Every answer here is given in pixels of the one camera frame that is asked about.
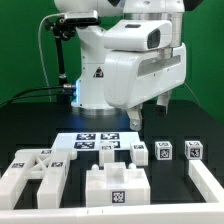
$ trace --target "green wall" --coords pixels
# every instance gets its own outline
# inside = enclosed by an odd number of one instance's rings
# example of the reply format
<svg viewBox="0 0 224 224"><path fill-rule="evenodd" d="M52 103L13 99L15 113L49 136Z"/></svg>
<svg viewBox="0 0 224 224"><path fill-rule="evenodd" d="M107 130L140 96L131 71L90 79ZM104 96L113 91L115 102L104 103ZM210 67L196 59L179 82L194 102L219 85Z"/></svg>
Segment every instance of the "green wall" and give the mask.
<svg viewBox="0 0 224 224"><path fill-rule="evenodd" d="M45 86L37 31L40 21L56 12L53 0L0 1L0 103L25 89ZM202 108L224 122L223 15L223 0L204 0L195 11L185 13L183 41L188 50L187 83ZM102 26L109 28L116 21L116 18L107 18ZM57 85L53 34L43 31L42 37L50 84ZM65 42L63 47L66 70L72 82L80 75L78 38ZM184 86L174 91L173 98L194 101Z"/></svg>

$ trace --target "black table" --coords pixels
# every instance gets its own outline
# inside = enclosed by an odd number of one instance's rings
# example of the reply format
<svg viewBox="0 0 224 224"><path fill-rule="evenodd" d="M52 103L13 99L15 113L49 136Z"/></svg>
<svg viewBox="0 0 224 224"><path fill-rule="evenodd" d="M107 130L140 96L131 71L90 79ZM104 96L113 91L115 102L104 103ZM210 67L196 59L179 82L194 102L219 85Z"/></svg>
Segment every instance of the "black table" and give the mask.
<svg viewBox="0 0 224 224"><path fill-rule="evenodd" d="M204 146L203 162L221 185L224 184L224 125L196 104L171 101L168 115L157 117L155 105L144 104L140 139L149 150L149 167L144 168L151 185L151 203L191 203L204 199L187 175L184 141L199 140ZM8 168L19 149L50 148L58 133L123 132L129 129L125 113L91 118L72 113L69 105L54 103L11 104L0 109L0 171ZM173 160L155 158L155 141L170 141ZM115 154L116 161L131 162L128 151ZM97 152L82 152L71 161L61 207L85 206L86 170L98 163ZM28 181L16 209L37 208L36 193L41 181Z"/></svg>

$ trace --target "white cube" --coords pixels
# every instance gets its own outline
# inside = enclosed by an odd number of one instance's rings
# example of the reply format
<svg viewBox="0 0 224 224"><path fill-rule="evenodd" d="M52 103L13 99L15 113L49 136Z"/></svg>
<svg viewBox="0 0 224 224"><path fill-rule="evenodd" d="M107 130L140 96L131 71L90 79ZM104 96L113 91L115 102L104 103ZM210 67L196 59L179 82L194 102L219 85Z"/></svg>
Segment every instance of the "white cube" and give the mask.
<svg viewBox="0 0 224 224"><path fill-rule="evenodd" d="M101 142L99 146L99 164L114 162L114 145L112 142Z"/></svg>
<svg viewBox="0 0 224 224"><path fill-rule="evenodd" d="M173 146L169 141L155 143L155 155L158 160L172 160Z"/></svg>
<svg viewBox="0 0 224 224"><path fill-rule="evenodd" d="M200 141L185 141L185 155L187 159L202 159L203 145Z"/></svg>
<svg viewBox="0 0 224 224"><path fill-rule="evenodd" d="M130 154L136 166L148 166L148 149L144 142L131 142Z"/></svg>

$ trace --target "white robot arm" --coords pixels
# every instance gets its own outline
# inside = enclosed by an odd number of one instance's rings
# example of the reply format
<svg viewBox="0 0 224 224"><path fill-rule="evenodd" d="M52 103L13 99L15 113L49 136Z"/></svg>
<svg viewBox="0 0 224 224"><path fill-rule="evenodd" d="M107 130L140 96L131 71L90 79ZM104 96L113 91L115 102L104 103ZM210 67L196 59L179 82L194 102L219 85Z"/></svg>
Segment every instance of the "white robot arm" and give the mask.
<svg viewBox="0 0 224 224"><path fill-rule="evenodd" d="M82 75L74 108L87 114L126 110L136 131L141 129L143 102L158 96L157 104L166 112L171 90L186 76L183 0L55 0L55 4L61 12L96 10L100 16L124 16L109 31L98 26L77 29Z"/></svg>

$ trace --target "cable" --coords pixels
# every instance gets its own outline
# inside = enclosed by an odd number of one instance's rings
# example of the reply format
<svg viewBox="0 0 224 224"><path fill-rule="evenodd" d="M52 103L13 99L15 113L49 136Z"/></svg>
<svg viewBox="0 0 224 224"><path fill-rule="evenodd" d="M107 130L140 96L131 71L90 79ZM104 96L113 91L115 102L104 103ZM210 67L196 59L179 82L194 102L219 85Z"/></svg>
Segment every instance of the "cable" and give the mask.
<svg viewBox="0 0 224 224"><path fill-rule="evenodd" d="M52 15L44 17L40 23L39 30L38 30L38 46L39 46L40 60L41 60L42 70L43 70L43 74L44 74L44 78L45 78L47 87L50 87L50 84L49 84L49 80L48 80L48 75L47 75L46 66L44 63L44 56L43 56L43 50L42 50L42 42L41 42L42 26L46 19L49 19L52 17L60 17L60 16L64 16L64 15L65 15L65 13L58 13L58 14L52 14ZM51 95L51 91L49 90L49 99L51 102L52 99L51 99L50 95Z"/></svg>
<svg viewBox="0 0 224 224"><path fill-rule="evenodd" d="M20 97L22 95L25 95L25 94L31 93L31 92L37 92L37 91L43 91L43 90L52 90L52 89L63 89L63 87L62 86L50 86L50 87L39 87L39 88L28 89L28 90L24 90L20 93L17 93L12 98Z"/></svg>
<svg viewBox="0 0 224 224"><path fill-rule="evenodd" d="M200 102L199 102L197 96L195 95L195 93L193 92L193 90L190 88L190 86L189 86L186 82L184 83L184 85L187 87L187 89L188 89L188 90L190 91L190 93L193 95L193 97L194 97L194 99L196 100L198 106L201 107L201 106L200 106Z"/></svg>
<svg viewBox="0 0 224 224"><path fill-rule="evenodd" d="M3 103L0 104L0 107L2 107L4 104L7 104L8 102L13 102L14 100L21 100L21 99L27 99L27 98L37 98L37 97L49 97L49 96L56 96L57 94L44 94L44 95L36 95L36 96L20 96L20 97L14 97L10 100L6 100Z"/></svg>

